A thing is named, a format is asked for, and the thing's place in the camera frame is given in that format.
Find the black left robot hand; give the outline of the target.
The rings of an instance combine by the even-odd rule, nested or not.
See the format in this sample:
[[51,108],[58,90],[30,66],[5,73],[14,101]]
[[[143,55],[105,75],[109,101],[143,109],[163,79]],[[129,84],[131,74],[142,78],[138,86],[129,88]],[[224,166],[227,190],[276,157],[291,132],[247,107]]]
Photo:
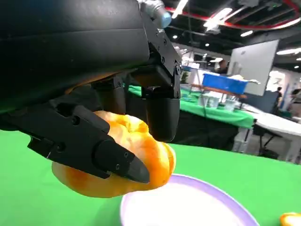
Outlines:
[[107,111],[125,113],[121,72],[142,86],[152,136],[173,140],[181,58],[136,0],[3,0],[0,3],[0,127],[28,147],[99,178],[149,183],[145,164],[109,136],[109,124],[81,105],[58,103],[91,83]]

